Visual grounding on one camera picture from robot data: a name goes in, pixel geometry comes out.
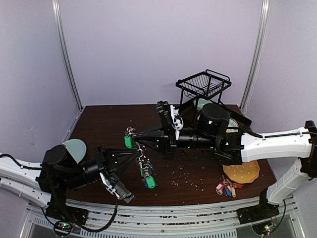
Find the green key tag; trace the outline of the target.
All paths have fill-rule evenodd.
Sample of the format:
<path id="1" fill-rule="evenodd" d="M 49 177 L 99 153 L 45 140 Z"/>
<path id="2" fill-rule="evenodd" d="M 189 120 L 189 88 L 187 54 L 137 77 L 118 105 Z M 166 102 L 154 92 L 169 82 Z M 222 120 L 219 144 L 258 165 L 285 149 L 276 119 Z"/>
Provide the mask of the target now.
<path id="1" fill-rule="evenodd" d="M 124 142 L 125 142 L 125 146 L 128 149 L 132 149 L 133 148 L 133 138 L 129 135 L 124 136 Z"/>
<path id="2" fill-rule="evenodd" d="M 145 187 L 148 189 L 153 189 L 156 186 L 156 182 L 152 176 L 148 176 L 145 178 Z"/>

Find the grey disc keyring organizer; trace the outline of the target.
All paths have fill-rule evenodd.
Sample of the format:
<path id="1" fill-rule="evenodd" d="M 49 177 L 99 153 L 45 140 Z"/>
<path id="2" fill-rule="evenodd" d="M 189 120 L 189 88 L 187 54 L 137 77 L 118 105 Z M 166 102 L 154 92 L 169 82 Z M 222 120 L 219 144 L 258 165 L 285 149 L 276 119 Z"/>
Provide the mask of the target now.
<path id="1" fill-rule="evenodd" d="M 134 128 L 132 127 L 127 127 L 125 131 L 125 136 L 133 136 L 134 135 Z M 140 156 L 137 157 L 136 162 L 138 164 L 140 174 L 142 177 L 142 181 L 145 185 L 145 178 L 148 176 L 152 176 L 152 173 L 154 171 L 154 167 L 150 161 L 150 159 L 144 154 L 144 150 L 141 149 L 141 147 L 136 143 L 135 140 L 133 140 L 133 148 L 132 149 L 137 149 L 140 152 Z"/>

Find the red key tag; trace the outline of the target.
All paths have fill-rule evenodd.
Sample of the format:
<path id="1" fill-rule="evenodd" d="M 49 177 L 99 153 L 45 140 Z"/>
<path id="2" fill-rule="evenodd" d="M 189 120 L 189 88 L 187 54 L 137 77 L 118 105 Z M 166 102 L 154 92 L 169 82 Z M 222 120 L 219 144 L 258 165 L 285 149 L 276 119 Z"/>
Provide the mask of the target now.
<path id="1" fill-rule="evenodd" d="M 215 188 L 216 193 L 219 195 L 223 194 L 223 189 L 224 189 L 224 184 L 222 182 L 220 182 Z"/>

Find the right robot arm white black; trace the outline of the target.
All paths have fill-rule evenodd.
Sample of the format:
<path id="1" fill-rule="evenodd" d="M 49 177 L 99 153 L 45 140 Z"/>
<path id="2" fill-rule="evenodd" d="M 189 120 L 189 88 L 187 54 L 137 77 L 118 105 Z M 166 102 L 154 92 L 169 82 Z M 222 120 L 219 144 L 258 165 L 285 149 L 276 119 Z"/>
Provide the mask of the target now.
<path id="1" fill-rule="evenodd" d="M 192 127 L 186 127 L 181 114 L 167 101 L 157 103 L 161 126 L 132 133 L 135 143 L 146 145 L 171 159 L 176 150 L 211 150 L 214 160 L 222 165 L 241 165 L 270 158 L 295 157 L 293 166 L 275 184 L 261 193 L 254 215 L 264 219 L 273 206 L 317 176 L 317 128 L 311 120 L 304 127 L 290 131 L 256 134 L 242 128 L 229 130 L 230 112 L 208 103 L 202 106 Z"/>

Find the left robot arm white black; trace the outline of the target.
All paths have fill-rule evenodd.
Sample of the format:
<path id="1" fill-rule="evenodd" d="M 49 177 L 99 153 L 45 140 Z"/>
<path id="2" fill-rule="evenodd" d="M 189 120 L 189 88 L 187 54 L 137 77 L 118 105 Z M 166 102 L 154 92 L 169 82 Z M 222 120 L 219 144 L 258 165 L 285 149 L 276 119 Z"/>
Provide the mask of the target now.
<path id="1" fill-rule="evenodd" d="M 133 163 L 137 149 L 113 149 L 100 146 L 94 157 L 85 160 L 85 144 L 70 146 L 65 143 L 45 152 L 40 163 L 28 163 L 10 154 L 0 156 L 0 182 L 11 191 L 49 208 L 60 220 L 71 216 L 66 206 L 66 191 L 77 190 L 100 181 L 106 190 L 119 200 L 129 203 L 134 199 L 120 180 L 120 175 Z"/>

